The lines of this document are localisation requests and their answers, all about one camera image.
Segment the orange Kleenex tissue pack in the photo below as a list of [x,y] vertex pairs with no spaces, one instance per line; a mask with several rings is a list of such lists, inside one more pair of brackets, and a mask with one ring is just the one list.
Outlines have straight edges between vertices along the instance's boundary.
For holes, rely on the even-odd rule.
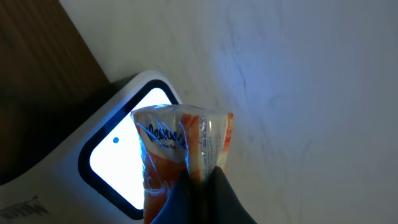
[[180,173],[201,187],[215,167],[225,169],[234,116],[192,105],[155,105],[131,113],[141,144],[144,223],[163,209]]

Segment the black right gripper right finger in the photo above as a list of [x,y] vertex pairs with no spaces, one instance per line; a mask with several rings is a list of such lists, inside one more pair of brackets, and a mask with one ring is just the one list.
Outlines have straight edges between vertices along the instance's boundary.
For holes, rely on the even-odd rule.
[[256,224],[229,184],[223,170],[216,166],[206,183],[207,223]]

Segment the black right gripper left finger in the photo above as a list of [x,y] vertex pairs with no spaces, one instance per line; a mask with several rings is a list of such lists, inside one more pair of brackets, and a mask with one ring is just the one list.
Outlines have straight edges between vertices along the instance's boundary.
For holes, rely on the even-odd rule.
[[152,224],[199,224],[205,221],[202,194],[183,170]]

